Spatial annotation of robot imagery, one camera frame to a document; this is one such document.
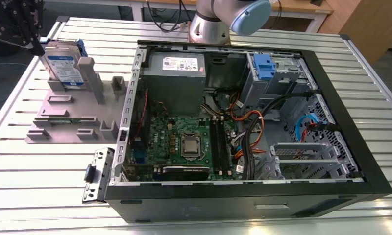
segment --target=motherboard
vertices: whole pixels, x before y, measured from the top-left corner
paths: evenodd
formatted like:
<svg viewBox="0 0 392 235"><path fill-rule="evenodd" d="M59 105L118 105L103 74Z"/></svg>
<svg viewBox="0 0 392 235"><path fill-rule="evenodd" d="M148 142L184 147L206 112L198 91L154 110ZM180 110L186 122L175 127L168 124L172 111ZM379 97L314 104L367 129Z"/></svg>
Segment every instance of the motherboard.
<svg viewBox="0 0 392 235"><path fill-rule="evenodd" d="M233 180L230 141L235 122L219 118L154 117L147 151L132 150L130 180Z"/></svg>

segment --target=orange wire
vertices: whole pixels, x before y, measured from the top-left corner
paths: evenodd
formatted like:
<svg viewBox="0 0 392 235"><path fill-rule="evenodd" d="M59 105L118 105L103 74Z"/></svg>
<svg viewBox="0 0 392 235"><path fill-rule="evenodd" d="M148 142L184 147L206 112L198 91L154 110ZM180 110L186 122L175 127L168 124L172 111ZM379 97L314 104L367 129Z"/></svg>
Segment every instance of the orange wire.
<svg viewBox="0 0 392 235"><path fill-rule="evenodd" d="M250 145L251 145L251 148L254 148L254 147L258 146L258 144L259 144L259 142L261 142L261 139L262 139L262 136L263 136L263 131L265 131L265 118L263 118L263 114L262 114L262 112L261 112L259 110L253 110L253 111L250 111L247 114L245 114L245 116L242 116L242 117L237 117L237 116L234 115L234 106L235 106L235 104L237 104L237 102L238 102L239 99L241 99L241 94L238 94L237 99L235 99L234 103L233 103L231 106L230 106L230 112L231 112L231 117L233 117L233 119L237 120L237 121L245 121L245 120L246 120L253 114L258 114L259 117L261 117L261 119L262 119L262 130L261 130L261 133L259 133L258 139L257 139L257 141L255 141L254 143L250 144ZM239 158L239 157L242 157L242 156L243 156L243 150L241 150L241 151L237 153L235 157Z"/></svg>

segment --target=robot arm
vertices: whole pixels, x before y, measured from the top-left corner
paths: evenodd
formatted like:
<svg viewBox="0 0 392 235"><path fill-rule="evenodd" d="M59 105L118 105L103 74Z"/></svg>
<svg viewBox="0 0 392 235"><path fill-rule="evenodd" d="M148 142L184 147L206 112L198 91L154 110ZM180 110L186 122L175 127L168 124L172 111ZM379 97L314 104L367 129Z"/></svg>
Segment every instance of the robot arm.
<svg viewBox="0 0 392 235"><path fill-rule="evenodd" d="M230 29L249 36L263 27L270 14L270 0L198 0L191 40L195 43L227 44Z"/></svg>
<svg viewBox="0 0 392 235"><path fill-rule="evenodd" d="M28 48L43 56L39 31L43 28L43 0L0 0L0 41Z"/></svg>
<svg viewBox="0 0 392 235"><path fill-rule="evenodd" d="M0 0L0 40L44 55L39 31L43 28L43 0ZM199 0L191 26L191 41L227 44L230 28L239 35L254 34L271 14L270 0Z"/></svg>

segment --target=gray 3d-printed holder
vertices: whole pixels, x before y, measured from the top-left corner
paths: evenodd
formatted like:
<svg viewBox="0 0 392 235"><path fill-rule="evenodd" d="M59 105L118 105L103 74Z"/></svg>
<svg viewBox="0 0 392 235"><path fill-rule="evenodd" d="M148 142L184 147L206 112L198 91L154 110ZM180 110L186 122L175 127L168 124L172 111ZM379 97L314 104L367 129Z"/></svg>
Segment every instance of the gray 3d-printed holder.
<svg viewBox="0 0 392 235"><path fill-rule="evenodd" d="M67 90L48 80L51 90L34 120L27 143L116 143L127 85L122 76L102 81L95 61L82 57L86 90Z"/></svg>

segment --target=metal workbench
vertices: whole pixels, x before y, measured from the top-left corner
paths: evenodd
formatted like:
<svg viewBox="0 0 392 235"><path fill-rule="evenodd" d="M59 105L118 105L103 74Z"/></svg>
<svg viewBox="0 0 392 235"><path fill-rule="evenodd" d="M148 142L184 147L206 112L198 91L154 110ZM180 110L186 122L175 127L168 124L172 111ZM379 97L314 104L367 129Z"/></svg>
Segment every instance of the metal workbench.
<svg viewBox="0 0 392 235"><path fill-rule="evenodd" d="M152 23L71 18L50 36L79 39L104 80L128 79L136 40L187 41ZM338 35L262 30L233 44L298 48L317 55L392 186L392 94L358 49ZM314 219L128 225L108 205L83 205L84 170L107 144L38 144L24 138L47 94L48 73L34 58L0 112L0 231L132 234L392 234L392 195Z"/></svg>

